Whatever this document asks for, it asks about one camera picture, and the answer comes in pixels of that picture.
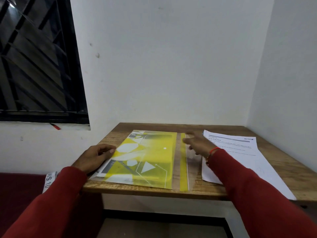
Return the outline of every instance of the wooden table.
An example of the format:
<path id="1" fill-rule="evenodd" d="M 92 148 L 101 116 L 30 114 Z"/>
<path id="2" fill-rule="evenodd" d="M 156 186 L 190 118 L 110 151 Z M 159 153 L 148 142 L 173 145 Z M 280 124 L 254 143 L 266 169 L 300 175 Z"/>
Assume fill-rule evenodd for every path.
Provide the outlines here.
<path id="1" fill-rule="evenodd" d="M 184 133 L 187 131 L 208 130 L 214 133 L 236 136 L 255 136 L 260 152 L 276 170 L 298 201 L 317 201 L 317 173 L 285 154 L 259 135 L 243 126 L 220 125 L 183 125 L 183 124 L 146 124 L 146 123 L 119 123 L 99 144 L 107 143 L 119 146 L 134 130 L 152 130 Z M 201 168 L 193 189 L 180 192 L 162 188 L 116 184 L 89 180 L 83 190 L 88 192 L 159 196 L 188 199 L 228 200 L 224 187 L 220 184 L 209 183 L 201 178 Z"/>

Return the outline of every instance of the paper sheet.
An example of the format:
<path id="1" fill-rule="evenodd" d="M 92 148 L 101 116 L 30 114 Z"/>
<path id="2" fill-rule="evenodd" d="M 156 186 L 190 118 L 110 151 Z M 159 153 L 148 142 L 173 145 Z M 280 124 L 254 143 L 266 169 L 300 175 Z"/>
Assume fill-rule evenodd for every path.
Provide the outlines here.
<path id="1" fill-rule="evenodd" d="M 269 164 L 266 158 L 258 150 L 256 137 L 231 136 L 204 131 L 204 136 L 216 146 L 223 148 L 235 160 L 243 166 L 252 169 L 257 175 L 273 185 L 289 200 L 296 200 L 296 197 Z M 205 181 L 222 184 L 218 177 L 206 165 L 206 160 L 202 161 L 202 178 Z"/>

